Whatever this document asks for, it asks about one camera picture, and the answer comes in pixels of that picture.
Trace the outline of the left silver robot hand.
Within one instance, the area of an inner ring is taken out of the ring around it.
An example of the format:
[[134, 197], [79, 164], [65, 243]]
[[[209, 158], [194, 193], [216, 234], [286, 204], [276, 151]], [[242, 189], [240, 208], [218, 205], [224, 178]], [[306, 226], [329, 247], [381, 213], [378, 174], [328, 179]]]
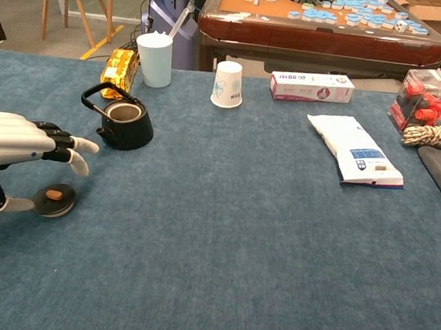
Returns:
[[[81, 150], [95, 154], [99, 146], [53, 123], [29, 121], [20, 114], [0, 112], [0, 170], [41, 159], [68, 163], [78, 176], [88, 176], [89, 166], [80, 155]], [[27, 199], [5, 195], [0, 184], [0, 212], [34, 210], [41, 216], [57, 218], [71, 211], [75, 199], [75, 190], [67, 184], [53, 184]]]

